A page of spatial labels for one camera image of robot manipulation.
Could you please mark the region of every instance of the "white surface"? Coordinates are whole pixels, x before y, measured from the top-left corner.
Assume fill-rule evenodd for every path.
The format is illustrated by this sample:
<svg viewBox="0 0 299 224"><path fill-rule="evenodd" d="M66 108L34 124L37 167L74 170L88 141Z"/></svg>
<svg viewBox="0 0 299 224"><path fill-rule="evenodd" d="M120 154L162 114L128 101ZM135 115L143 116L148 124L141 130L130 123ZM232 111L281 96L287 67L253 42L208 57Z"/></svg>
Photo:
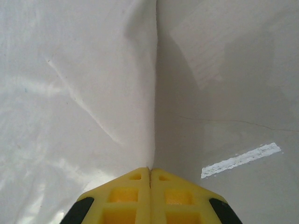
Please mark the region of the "white surface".
<svg viewBox="0 0 299 224"><path fill-rule="evenodd" d="M155 167L224 196L244 224L299 223L299 3L160 0ZM201 179L202 168L276 144Z"/></svg>
<svg viewBox="0 0 299 224"><path fill-rule="evenodd" d="M1 1L0 223L151 166L155 0Z"/></svg>
<svg viewBox="0 0 299 224"><path fill-rule="evenodd" d="M155 1L3 0L1 16L0 223L58 223L152 163ZM299 223L298 36L297 0L158 2L154 166L245 224ZM269 144L281 152L201 179Z"/></svg>

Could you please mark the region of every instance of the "crack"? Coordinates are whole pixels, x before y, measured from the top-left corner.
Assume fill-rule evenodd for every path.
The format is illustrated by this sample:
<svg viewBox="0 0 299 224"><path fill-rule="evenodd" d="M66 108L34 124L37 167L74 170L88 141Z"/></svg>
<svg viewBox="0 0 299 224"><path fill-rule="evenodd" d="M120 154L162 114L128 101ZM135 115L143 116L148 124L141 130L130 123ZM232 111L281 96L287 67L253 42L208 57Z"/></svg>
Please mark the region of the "crack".
<svg viewBox="0 0 299 224"><path fill-rule="evenodd" d="M243 124L248 124L248 125L255 125L258 127L263 127L263 128L267 128L271 131L282 131L282 132L292 132L292 133L299 133L299 130L290 130L290 129L283 129L283 128L273 128L273 127L269 127L266 125L260 125L254 122L249 122L249 121L245 121L245 120L233 120L233 119L201 119L201 118L190 118L187 116L183 116L174 112L169 112L171 114L174 114L180 118L184 118L187 120L195 120L195 121L200 121L200 122L236 122L236 123L243 123Z"/></svg>

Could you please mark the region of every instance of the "rectangular hole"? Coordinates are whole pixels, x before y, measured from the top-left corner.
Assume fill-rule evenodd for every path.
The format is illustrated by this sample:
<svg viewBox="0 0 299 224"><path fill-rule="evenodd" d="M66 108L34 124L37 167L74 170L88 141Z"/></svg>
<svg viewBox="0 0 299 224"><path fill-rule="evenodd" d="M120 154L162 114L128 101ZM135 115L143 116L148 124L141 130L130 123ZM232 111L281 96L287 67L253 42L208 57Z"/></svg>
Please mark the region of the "rectangular hole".
<svg viewBox="0 0 299 224"><path fill-rule="evenodd" d="M137 188L116 188L110 193L108 202L137 202Z"/></svg>
<svg viewBox="0 0 299 224"><path fill-rule="evenodd" d="M201 224L198 213L169 212L166 213L167 224Z"/></svg>
<svg viewBox="0 0 299 224"><path fill-rule="evenodd" d="M166 204L193 204L192 194L188 190L166 189L164 196Z"/></svg>
<svg viewBox="0 0 299 224"><path fill-rule="evenodd" d="M105 209L104 224L135 224L136 209Z"/></svg>

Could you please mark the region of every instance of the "crease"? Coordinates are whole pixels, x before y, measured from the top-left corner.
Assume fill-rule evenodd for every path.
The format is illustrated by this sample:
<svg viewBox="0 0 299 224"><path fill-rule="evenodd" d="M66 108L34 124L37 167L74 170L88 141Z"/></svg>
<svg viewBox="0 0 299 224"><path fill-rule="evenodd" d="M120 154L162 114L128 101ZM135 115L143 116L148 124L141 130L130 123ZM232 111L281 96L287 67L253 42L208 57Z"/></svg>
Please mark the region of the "crease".
<svg viewBox="0 0 299 224"><path fill-rule="evenodd" d="M54 63L51 60L46 60L46 63L56 72L56 74L58 75L58 77L61 79L61 81L64 83L71 99L80 107L82 108L96 123L97 125L112 139L113 142L117 143L119 146L122 146L122 143L116 139L115 137L113 137L113 135L111 133L109 133L109 131L107 131L103 125L100 123L100 121L96 118L96 116L92 113L92 111L88 108L88 106L83 103L82 97L75 93L75 91L70 87L70 85L65 81L65 79L63 78L61 72L56 68L56 66L54 65Z"/></svg>
<svg viewBox="0 0 299 224"><path fill-rule="evenodd" d="M261 124L257 124L254 122L249 122L249 121L245 121L245 120L234 120L234 119L202 119L202 118L191 118L191 117L187 117L187 116L183 116L174 112L169 112L170 114L174 114L180 118L183 119L187 119L187 120L194 120L194 121L199 121L199 122L236 122L236 123L244 123L244 124L248 124L248 125L253 125L253 126L258 126L258 127L263 127L263 128L267 128L271 131L282 131L282 132L292 132L292 133L299 133L299 130L291 130L291 129L283 129L283 128L273 128L273 127L269 127L266 125L261 125Z"/></svg>

